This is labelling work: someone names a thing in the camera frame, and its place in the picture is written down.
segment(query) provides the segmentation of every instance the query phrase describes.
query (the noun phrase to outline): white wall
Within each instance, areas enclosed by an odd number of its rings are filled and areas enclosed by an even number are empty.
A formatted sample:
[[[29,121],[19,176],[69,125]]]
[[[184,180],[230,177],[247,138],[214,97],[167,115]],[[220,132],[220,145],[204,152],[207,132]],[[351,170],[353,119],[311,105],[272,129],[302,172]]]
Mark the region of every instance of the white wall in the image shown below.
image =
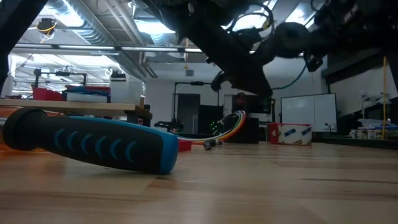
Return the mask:
[[[369,95],[383,92],[383,68],[370,69],[360,75],[331,84],[330,90],[336,93],[337,110],[341,112],[340,116],[359,111],[361,90],[365,90]],[[387,68],[387,93],[391,95],[391,98],[398,96],[389,67]]]
[[[279,70],[272,70],[268,67],[279,66]],[[264,67],[264,73],[272,88],[289,84],[301,72],[304,61],[298,59],[275,59],[271,64]],[[280,98],[288,96],[312,95],[324,93],[325,88],[322,86],[321,69],[315,73],[305,73],[293,86],[274,91],[273,98],[276,99],[275,118],[279,120]],[[158,76],[162,76],[161,71],[156,71]],[[170,80],[148,80],[146,86],[146,104],[149,104],[150,111],[153,114],[152,126],[158,121],[170,121],[172,117],[172,95],[174,92],[174,82]],[[217,93],[211,90],[210,86],[177,86],[178,93],[196,93],[201,95],[202,105],[217,105]],[[224,102],[224,95],[235,95],[241,90],[232,89],[229,83],[224,83],[220,91],[220,105]]]

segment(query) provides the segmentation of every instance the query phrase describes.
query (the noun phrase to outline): blue and black handle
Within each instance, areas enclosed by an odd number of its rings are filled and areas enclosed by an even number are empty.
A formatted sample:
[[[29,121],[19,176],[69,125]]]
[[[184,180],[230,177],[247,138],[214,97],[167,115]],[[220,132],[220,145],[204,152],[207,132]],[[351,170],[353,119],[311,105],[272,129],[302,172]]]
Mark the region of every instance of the blue and black handle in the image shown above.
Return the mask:
[[[47,116],[23,108],[4,123],[4,142],[13,149],[46,151],[100,166],[168,174],[178,155],[176,135],[122,121]]]

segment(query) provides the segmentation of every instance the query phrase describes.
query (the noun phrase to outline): ceiling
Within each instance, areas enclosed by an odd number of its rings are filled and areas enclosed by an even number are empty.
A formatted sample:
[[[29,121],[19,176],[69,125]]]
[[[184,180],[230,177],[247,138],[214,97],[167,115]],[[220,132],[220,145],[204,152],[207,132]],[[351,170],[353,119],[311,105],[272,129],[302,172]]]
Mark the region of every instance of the ceiling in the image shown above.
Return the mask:
[[[169,32],[164,30],[162,24],[159,23],[159,20],[154,18],[148,11],[148,8],[142,5],[142,2],[139,0],[135,1],[136,4],[131,4],[131,0],[115,0],[120,3],[120,6],[123,9],[123,12],[117,11],[116,5],[111,4],[111,10],[107,6],[105,1],[108,0],[54,0],[54,1],[66,1],[66,2],[80,2],[83,3],[88,10],[91,12],[91,16],[93,16],[92,20],[98,21],[98,24],[101,24],[101,28],[104,29],[110,37],[113,38],[114,43],[118,45],[153,45],[156,44],[154,42],[154,35],[149,27],[155,27],[156,30],[161,30],[165,32],[162,36],[166,40],[166,45],[175,46],[176,43],[175,34],[173,32]],[[275,20],[277,23],[283,21],[298,21],[308,22],[307,19],[309,16],[313,14],[309,5],[310,0],[271,0],[269,4],[272,4],[272,10],[275,16]],[[316,0],[315,6],[318,7],[323,4],[323,0]],[[116,11],[118,19],[115,17],[111,11]],[[132,22],[134,26],[138,29],[138,35],[135,36],[135,39],[132,39],[131,31],[123,28],[120,24],[120,20],[123,21],[122,14],[126,14]],[[87,40],[83,39],[76,33],[76,29],[67,27],[66,25],[69,23],[73,23],[74,21],[71,19],[61,20],[59,18],[59,14],[55,14],[53,11],[45,8],[40,15],[36,18],[36,20],[32,23],[32,27],[28,29],[20,42],[27,43],[40,43],[44,39],[44,35],[40,34],[38,30],[35,28],[36,24],[44,17],[51,17],[58,19],[59,25],[55,30],[53,36],[51,36],[50,40],[46,40],[46,44],[72,44],[72,45],[88,45],[90,44]],[[184,40],[182,42],[182,46],[195,47],[188,40]],[[105,75],[105,70],[109,67],[114,69],[124,69],[125,66],[119,64],[115,57],[107,56],[107,55],[92,55],[89,52],[77,52],[71,51],[68,52],[57,52],[56,55],[51,51],[46,50],[38,50],[36,52],[29,52],[26,50],[17,49],[13,51],[13,57],[17,62],[18,71],[16,73],[16,80],[18,81],[26,81],[17,82],[16,89],[17,90],[30,90],[30,85],[32,80],[34,80],[34,76],[32,74],[34,68],[45,68],[53,70],[64,70],[64,69],[73,69],[73,71],[86,71],[88,73],[89,82],[93,82],[96,84],[103,83],[106,85],[109,83],[109,77]],[[188,60],[185,61],[185,55],[167,55],[168,57],[164,57],[164,55],[147,55],[147,60],[149,61],[148,66],[153,69],[154,73],[158,76],[160,80],[201,80],[205,82],[211,81],[214,76],[219,72],[219,68],[214,65],[208,65],[207,63],[203,63],[206,56],[203,54],[190,54]],[[129,53],[127,57],[134,61],[139,61],[138,53]],[[174,61],[174,63],[169,63],[170,58],[177,58],[178,60]],[[265,66],[265,73],[267,76],[296,76],[297,71],[301,70],[302,65],[299,65],[297,62],[297,67],[289,66],[286,67],[284,63],[290,63],[284,59],[277,59],[274,62]],[[185,76],[185,68],[184,66],[188,66],[189,69],[194,70],[194,77],[186,77]],[[137,71],[136,66],[129,66],[128,69],[134,69]],[[73,82],[80,82],[81,78],[79,76],[71,76],[69,78]],[[42,77],[41,81],[54,81],[48,78]],[[51,84],[48,83],[47,86],[50,88],[56,89],[58,91],[63,90],[63,85],[61,84]]]

